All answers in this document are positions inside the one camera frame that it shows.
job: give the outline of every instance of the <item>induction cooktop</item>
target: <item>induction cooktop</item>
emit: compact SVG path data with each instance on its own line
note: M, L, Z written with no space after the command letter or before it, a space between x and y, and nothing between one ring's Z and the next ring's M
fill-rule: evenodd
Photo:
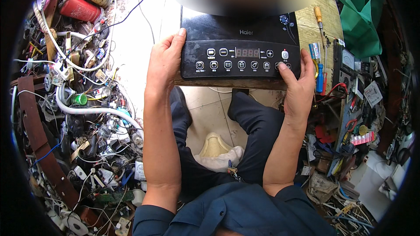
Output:
M184 80L281 79L281 61L300 76L294 12L226 17L181 7L181 27L187 31L181 55Z

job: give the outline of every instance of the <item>dark blue pants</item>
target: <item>dark blue pants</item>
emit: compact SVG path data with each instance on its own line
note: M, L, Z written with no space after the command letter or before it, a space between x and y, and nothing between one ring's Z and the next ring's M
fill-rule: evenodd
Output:
M214 186L235 181L228 173L208 170L194 160L190 148L186 147L187 112L179 102L171 105L171 112L173 132L181 159L181 198L192 200ZM238 175L244 182L262 186L265 162L280 132L284 114L238 92L232 98L228 116L238 122L248 134L244 157L237 166Z

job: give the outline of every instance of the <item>red wire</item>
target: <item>red wire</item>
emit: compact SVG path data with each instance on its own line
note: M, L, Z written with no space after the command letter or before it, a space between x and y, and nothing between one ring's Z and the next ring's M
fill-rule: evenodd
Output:
M330 92L328 92L328 94L327 94L325 97L321 98L321 99L320 99L320 100L318 100L317 102L321 102L321 101L323 101L324 99L328 98L328 97L330 96L331 92L333 92L333 90L334 90L336 87L338 87L338 86L344 87L344 89L345 89L345 91L346 91L346 96L349 94L349 92L347 91L347 86L346 86L346 84L345 84L345 83L338 83L337 85L335 85L335 86L334 86L334 87L330 90Z

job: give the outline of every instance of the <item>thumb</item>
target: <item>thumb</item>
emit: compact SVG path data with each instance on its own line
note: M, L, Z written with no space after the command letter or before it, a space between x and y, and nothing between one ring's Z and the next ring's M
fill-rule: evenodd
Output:
M297 82L293 72L283 62L278 64L278 70L280 71L280 75L288 87L291 86L291 84Z
M182 46L185 44L185 37L186 37L186 29L181 28L178 34L176 34L173 37L171 47L169 49L171 49L172 51L181 53Z

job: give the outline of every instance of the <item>control panel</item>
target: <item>control panel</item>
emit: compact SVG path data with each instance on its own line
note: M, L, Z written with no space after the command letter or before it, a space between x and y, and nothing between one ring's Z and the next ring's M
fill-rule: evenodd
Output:
M253 40L187 41L181 55L185 80L281 79L279 62L300 76L300 49L295 45Z

